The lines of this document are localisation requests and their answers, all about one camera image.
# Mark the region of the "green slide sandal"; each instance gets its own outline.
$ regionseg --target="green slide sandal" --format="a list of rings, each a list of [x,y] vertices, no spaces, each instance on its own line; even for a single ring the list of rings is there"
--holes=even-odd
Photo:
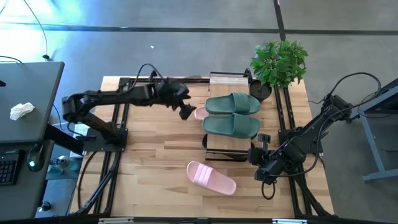
[[[260,121],[256,118],[233,113],[229,116],[208,116],[203,120],[202,127],[210,134],[251,138],[259,132]]]
[[[228,96],[211,97],[206,100],[205,108],[211,114],[254,114],[260,110],[260,102],[245,93],[231,93]]]

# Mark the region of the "potted plant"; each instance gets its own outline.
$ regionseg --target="potted plant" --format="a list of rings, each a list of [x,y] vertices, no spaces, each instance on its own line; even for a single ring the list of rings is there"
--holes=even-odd
[[[278,40],[257,45],[250,63],[257,79],[250,84],[250,95],[262,102],[271,94],[272,86],[287,88],[296,78],[300,84],[306,72],[307,56],[300,41]]]

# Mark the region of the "slide sandal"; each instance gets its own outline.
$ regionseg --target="slide sandal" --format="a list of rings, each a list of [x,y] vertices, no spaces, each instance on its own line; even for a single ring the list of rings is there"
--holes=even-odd
[[[197,186],[218,192],[223,195],[232,195],[236,190],[236,182],[217,172],[210,166],[191,161],[187,166],[188,178]]]
[[[251,138],[260,130],[258,119],[236,113],[229,116],[208,116],[201,125],[207,133],[235,138]]]
[[[209,113],[206,111],[204,107],[197,108],[194,114],[195,114],[195,119],[197,119],[198,121],[201,121],[205,119],[207,116],[209,116]]]
[[[238,113],[249,115],[260,110],[260,102],[245,93],[231,93],[228,96],[211,97],[206,100],[205,108],[211,114]]]

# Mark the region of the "computer mouse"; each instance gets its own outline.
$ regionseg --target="computer mouse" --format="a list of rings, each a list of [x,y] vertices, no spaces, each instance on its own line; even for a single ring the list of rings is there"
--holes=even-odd
[[[42,143],[36,143],[27,155],[27,166],[30,171],[37,172],[44,166],[44,147]]]

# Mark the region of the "green plant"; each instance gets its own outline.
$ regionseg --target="green plant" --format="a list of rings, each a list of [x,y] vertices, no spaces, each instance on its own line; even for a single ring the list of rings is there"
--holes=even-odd
[[[308,53],[303,50],[300,41],[290,43],[285,41],[267,42],[256,46],[256,55],[252,58],[250,66],[254,69],[261,85],[269,83],[288,87],[295,78],[300,84],[306,72],[305,57]]]

